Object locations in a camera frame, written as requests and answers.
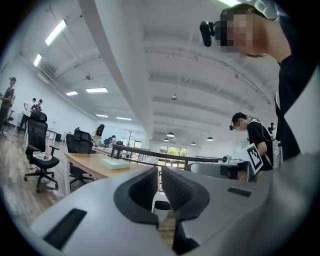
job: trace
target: black railing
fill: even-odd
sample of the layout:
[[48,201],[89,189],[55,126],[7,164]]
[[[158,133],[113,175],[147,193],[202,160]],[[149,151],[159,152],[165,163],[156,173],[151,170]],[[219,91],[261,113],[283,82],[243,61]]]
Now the black railing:
[[179,160],[184,162],[184,169],[187,169],[188,163],[189,162],[201,162],[201,163],[218,163],[218,161],[221,161],[222,158],[198,158],[198,157],[188,157],[188,156],[178,156],[178,155],[172,155],[172,154],[164,154],[164,153],[157,153],[157,152],[152,152],[149,149],[141,149],[141,148],[136,148],[136,147],[129,147],[129,146],[123,146],[123,145],[113,145],[112,147],[112,152],[111,152],[111,157],[116,158],[116,159],[124,159],[128,160],[129,162],[135,162],[139,164],[145,164],[145,165],[151,165],[151,166],[163,166],[160,164],[155,164],[155,163],[149,163],[149,162],[143,162],[138,160],[133,160],[130,158],[123,158],[120,157],[121,151],[127,151],[131,153],[138,153],[139,155],[144,155],[144,156],[150,156],[150,157],[157,157],[157,158],[162,158],[162,159],[173,159],[173,160]]

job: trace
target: ceiling light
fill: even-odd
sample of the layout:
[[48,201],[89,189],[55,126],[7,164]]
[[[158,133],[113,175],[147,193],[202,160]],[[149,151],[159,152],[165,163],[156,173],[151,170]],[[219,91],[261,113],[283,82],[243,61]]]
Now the ceiling light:
[[40,53],[38,53],[38,55],[36,56],[33,65],[35,65],[36,67],[38,66],[39,62],[41,61],[42,56]]
[[168,137],[174,137],[175,135],[174,135],[173,132],[168,132],[167,136],[168,136]]
[[76,91],[70,91],[67,92],[66,95],[71,96],[71,95],[77,95],[78,93]]
[[93,88],[93,89],[86,89],[86,91],[88,92],[88,93],[107,93],[108,92],[108,90],[107,90],[107,88]]
[[58,25],[54,28],[54,30],[50,33],[50,35],[45,40],[47,46],[49,46],[52,41],[56,38],[57,35],[67,26],[65,20],[61,20]]
[[131,121],[132,119],[131,118],[126,118],[126,117],[116,117],[117,119],[121,119],[121,120],[129,120],[129,121]]
[[224,4],[226,4],[226,5],[228,5],[228,6],[230,6],[230,7],[235,6],[235,5],[238,5],[238,4],[241,4],[241,2],[239,2],[239,1],[237,1],[237,0],[218,0],[218,1],[220,1],[220,2],[222,2],[222,3],[224,3]]

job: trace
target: ceiling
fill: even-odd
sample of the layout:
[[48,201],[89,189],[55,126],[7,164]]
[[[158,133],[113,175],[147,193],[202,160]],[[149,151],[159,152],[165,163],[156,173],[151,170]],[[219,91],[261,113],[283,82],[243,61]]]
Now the ceiling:
[[[143,38],[135,41],[132,36],[130,45],[143,48],[140,70],[147,74],[145,86],[151,105],[146,108],[153,113],[153,140],[163,141],[173,132],[185,145],[199,145],[208,136],[223,141],[236,136],[228,131],[236,112],[257,116],[266,124],[275,118],[277,62],[268,56],[248,58],[223,52],[217,45],[203,45],[199,24],[216,21],[227,7],[224,3],[135,0],[134,4]],[[77,91],[78,95],[67,98],[86,113],[108,115],[112,121],[116,116],[129,117],[139,124],[81,15],[76,0],[44,4],[29,22],[23,52],[30,60],[41,52],[40,67],[54,80],[52,86],[63,95]],[[66,19],[67,28],[48,47],[45,39],[62,19]],[[109,92],[85,91],[97,87],[106,87]]]

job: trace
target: wooden floor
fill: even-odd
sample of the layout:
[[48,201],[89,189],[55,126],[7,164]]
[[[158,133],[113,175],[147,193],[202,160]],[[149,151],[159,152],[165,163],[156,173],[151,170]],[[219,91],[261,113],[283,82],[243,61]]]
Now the wooden floor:
[[[54,156],[60,160],[60,163],[50,171],[54,171],[54,179],[58,182],[58,188],[55,184],[45,178],[41,180],[41,193],[36,192],[38,177],[28,177],[24,181],[24,174],[34,172],[29,170],[29,163],[25,155],[24,134],[16,133],[13,129],[7,133],[0,133],[0,188],[3,197],[7,203],[8,210],[15,219],[19,219],[28,227],[35,219],[50,206],[65,197],[64,169],[66,166],[67,145],[63,142],[55,142],[55,147],[60,150],[54,151]],[[80,181],[73,183],[70,191],[83,186]],[[176,214],[170,211],[168,218],[159,225],[159,233],[164,242],[171,248],[175,230]]]

